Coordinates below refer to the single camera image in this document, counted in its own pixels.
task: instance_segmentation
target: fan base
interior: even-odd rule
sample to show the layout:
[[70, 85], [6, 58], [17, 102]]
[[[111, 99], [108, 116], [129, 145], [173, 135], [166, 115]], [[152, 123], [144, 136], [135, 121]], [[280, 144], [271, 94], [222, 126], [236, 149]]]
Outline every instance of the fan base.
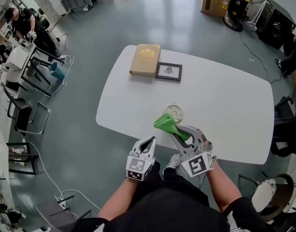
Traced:
[[243, 31], [243, 25], [237, 20], [236, 17], [231, 16], [229, 13], [226, 13], [223, 22], [232, 30], [237, 32]]

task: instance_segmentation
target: green cloth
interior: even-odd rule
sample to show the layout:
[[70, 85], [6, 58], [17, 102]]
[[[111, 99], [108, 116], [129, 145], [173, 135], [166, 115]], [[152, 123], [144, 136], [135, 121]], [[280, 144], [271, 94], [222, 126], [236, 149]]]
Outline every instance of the green cloth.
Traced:
[[173, 119], [173, 117], [170, 114], [167, 114], [167, 113], [165, 113], [161, 117], [159, 117], [153, 123], [153, 127], [161, 129], [164, 132], [174, 133], [174, 134], [180, 136], [183, 139], [183, 141], [188, 140], [190, 137], [189, 135], [177, 130], [176, 121]]

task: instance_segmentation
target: box label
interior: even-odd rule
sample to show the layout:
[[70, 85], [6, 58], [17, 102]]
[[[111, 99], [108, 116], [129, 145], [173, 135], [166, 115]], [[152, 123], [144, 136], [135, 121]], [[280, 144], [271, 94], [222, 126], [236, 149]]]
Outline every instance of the box label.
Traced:
[[205, 5], [206, 10], [209, 10], [210, 3], [211, 3], [211, 0], [206, 0], [206, 5]]

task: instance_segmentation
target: black speaker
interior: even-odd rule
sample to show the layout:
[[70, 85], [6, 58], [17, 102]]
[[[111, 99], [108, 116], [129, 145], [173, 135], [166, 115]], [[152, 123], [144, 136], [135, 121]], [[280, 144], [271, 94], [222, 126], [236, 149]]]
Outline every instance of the black speaker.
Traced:
[[267, 0], [256, 26], [259, 38], [279, 49], [296, 24], [284, 8], [273, 0]]

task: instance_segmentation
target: pegboard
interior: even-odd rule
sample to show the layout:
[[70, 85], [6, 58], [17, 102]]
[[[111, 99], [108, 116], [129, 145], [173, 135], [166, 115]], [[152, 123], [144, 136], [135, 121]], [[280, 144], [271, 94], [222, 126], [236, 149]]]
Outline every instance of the pegboard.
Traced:
[[59, 15], [54, 8], [52, 7], [52, 3], [49, 0], [34, 0], [38, 6], [40, 6], [41, 10], [46, 14], [46, 18], [50, 23], [50, 27], [52, 28], [59, 19], [62, 17]]

